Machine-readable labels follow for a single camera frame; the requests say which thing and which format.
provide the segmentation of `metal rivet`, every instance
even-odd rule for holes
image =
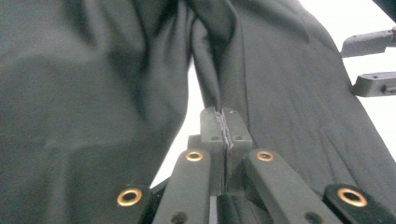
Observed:
[[[188,161],[200,161],[204,155],[201,152],[193,151],[186,155]]]
[[[356,207],[364,207],[367,205],[367,200],[359,192],[353,189],[339,189],[337,191],[338,197],[345,203],[349,203]]]
[[[307,212],[305,213],[305,219],[311,224],[321,224],[323,223],[323,219],[320,215],[314,212]]]
[[[132,206],[140,201],[142,195],[140,189],[125,189],[117,198],[117,203],[123,207]]]
[[[267,151],[260,151],[257,153],[257,159],[261,161],[273,161],[274,155]]]
[[[184,212],[176,212],[171,218],[171,222],[175,224],[184,224],[187,223],[187,220],[187,214]]]

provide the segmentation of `gray metal bracket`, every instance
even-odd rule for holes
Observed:
[[[251,151],[246,169],[275,223],[341,223],[274,151]]]
[[[350,224],[396,223],[387,208],[368,193],[346,184],[329,185],[323,201],[343,221]]]
[[[352,93],[362,97],[396,95],[396,72],[358,76]]]
[[[208,222],[210,164],[210,155],[204,150],[186,150],[180,154],[154,224]]]
[[[201,112],[201,134],[189,138],[188,148],[201,148],[211,155],[210,195],[243,195],[243,159],[253,141],[240,114],[231,108],[215,107]]]
[[[341,55],[348,58],[383,53],[387,47],[396,47],[396,26],[387,31],[353,35],[344,41]]]

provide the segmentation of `metal strut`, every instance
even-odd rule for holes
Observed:
[[[385,52],[396,47],[396,26],[391,30],[346,39],[341,50],[343,58]],[[361,97],[396,95],[396,72],[372,73],[358,76],[352,93]]]
[[[279,154],[253,149],[237,111],[209,107],[201,113],[201,134],[190,136],[177,160],[153,223],[396,223],[353,186],[328,187],[324,201]]]

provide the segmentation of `canopy fabric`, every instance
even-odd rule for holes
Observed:
[[[191,56],[205,106],[239,111],[319,197],[346,183],[396,213],[396,164],[297,0],[4,1],[0,222],[137,222],[116,199],[158,171]]]

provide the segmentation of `brass grommet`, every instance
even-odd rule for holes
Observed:
[[[261,161],[273,161],[274,155],[267,151],[260,151],[257,153],[257,159]]]
[[[132,206],[140,201],[142,195],[140,189],[126,189],[120,193],[117,203],[123,207]]]
[[[357,207],[364,207],[367,205],[367,200],[364,198],[363,195],[361,195],[359,192],[353,189],[339,189],[337,191],[338,197],[344,201],[345,203],[349,203],[353,206]]]
[[[202,153],[198,151],[192,151],[186,155],[186,159],[188,161],[200,161],[203,157],[204,155],[202,155]]]

